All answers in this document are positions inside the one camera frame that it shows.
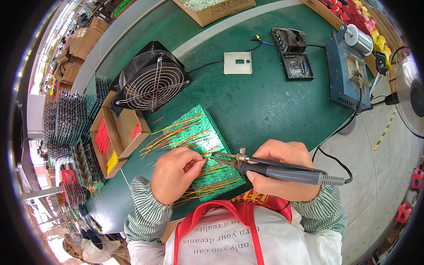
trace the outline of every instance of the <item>red wire bundle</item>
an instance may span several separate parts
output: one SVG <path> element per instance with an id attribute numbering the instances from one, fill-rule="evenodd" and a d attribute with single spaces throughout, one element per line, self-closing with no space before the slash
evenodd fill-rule
<path id="1" fill-rule="evenodd" d="M 137 135 L 138 135 L 139 133 L 141 133 L 141 128 L 140 128 L 140 124 L 139 124 L 139 123 L 137 123 L 137 124 L 135 125 L 135 128 L 134 128 L 133 132 L 131 133 L 131 139 L 133 139 L 133 140 L 134 140 L 134 138 L 135 138 L 135 137 L 137 137 Z"/>
<path id="2" fill-rule="evenodd" d="M 99 131 L 96 134 L 95 140 L 97 146 L 99 147 L 99 152 L 103 152 L 107 156 L 109 146 L 109 134 L 107 133 L 104 119 L 102 119 L 102 121 L 100 122 Z"/>

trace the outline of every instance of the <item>metal plate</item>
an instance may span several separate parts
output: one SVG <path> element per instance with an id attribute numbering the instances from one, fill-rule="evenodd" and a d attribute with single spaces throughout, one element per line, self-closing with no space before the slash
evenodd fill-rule
<path id="1" fill-rule="evenodd" d="M 252 74 L 252 54 L 250 52 L 224 52 L 224 74 Z"/>

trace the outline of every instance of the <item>standing fan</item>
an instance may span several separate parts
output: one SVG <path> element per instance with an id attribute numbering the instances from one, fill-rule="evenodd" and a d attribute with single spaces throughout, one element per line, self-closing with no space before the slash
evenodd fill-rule
<path id="1" fill-rule="evenodd" d="M 151 41 L 112 81 L 110 89 L 118 92 L 112 105 L 153 112 L 191 81 L 184 65 L 160 42 Z"/>
<path id="2" fill-rule="evenodd" d="M 373 106 L 396 105 L 406 127 L 417 137 L 424 138 L 424 88 L 415 59 L 412 55 L 405 56 L 398 65 L 396 77 L 390 82 L 392 94 Z"/>

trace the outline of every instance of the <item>green table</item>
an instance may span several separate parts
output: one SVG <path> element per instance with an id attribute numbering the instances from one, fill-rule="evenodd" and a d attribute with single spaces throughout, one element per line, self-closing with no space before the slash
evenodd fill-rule
<path id="1" fill-rule="evenodd" d="M 168 14 L 167 19 L 155 27 L 167 28 L 165 32 L 148 32 L 147 39 L 134 41 L 128 50 L 133 54 L 152 39 L 159 40 L 169 50 L 176 48 L 169 40 L 176 37 L 172 32 L 187 30 L 182 23 L 176 22 L 191 18 L 184 12 L 175 12 L 177 14 Z M 316 45 L 325 45 L 333 29 L 310 8 L 304 5 L 291 6 L 233 26 L 191 50 L 181 61 L 190 70 L 199 67 L 201 62 L 221 59 L 224 51 L 251 49 L 257 45 L 257 42 L 251 42 L 255 34 L 272 42 L 270 29 L 276 23 L 279 27 L 304 31 L 308 43 Z M 262 45 L 252 51 L 252 75 L 226 76 L 223 74 L 223 63 L 197 70 L 191 74 L 193 82 L 188 87 L 158 111 L 144 113 L 145 118 L 151 130 L 157 131 L 200 104 L 210 112 L 233 153 L 244 146 L 247 154 L 251 155 L 267 139 L 299 141 L 305 143 L 308 150 L 312 150 L 345 122 L 353 111 L 329 99 L 325 50 L 308 47 L 306 52 L 315 75 L 312 81 L 287 81 L 276 48 Z M 122 60 L 126 63 L 131 57 L 119 59 L 119 65 L 122 65 Z M 102 65 L 98 73 L 113 78 L 121 68 L 112 64 Z M 162 116 L 163 119 L 152 124 Z M 124 165 L 123 173 L 128 182 L 135 176 L 151 178 L 154 168 L 145 165 L 156 160 L 161 153 L 149 154 L 141 161 L 138 151 L 155 137 L 156 135 L 148 137 Z M 231 199 L 250 188 L 250 183 L 245 184 L 220 198 Z M 198 204 L 198 200 L 191 200 L 176 208 L 172 220 L 184 217 Z M 86 207 L 103 227 L 103 233 L 122 231 L 124 219 L 134 208 L 122 173 L 119 172 L 114 178 L 107 180 L 100 190 L 100 198 L 89 199 Z"/>

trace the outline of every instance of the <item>arm sleeve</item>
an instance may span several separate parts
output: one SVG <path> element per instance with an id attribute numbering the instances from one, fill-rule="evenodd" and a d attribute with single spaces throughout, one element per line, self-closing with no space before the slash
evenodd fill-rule
<path id="1" fill-rule="evenodd" d="M 318 195 L 311 201 L 292 201 L 291 205 L 302 216 L 300 224 L 308 233 L 325 229 L 343 234 L 348 217 L 341 206 L 338 186 L 321 185 Z"/>
<path id="2" fill-rule="evenodd" d="M 162 245 L 160 238 L 172 215 L 172 206 L 158 202 L 152 194 L 150 183 L 143 177 L 135 177 L 130 185 L 135 210 L 125 219 L 127 242 L 138 241 Z"/>

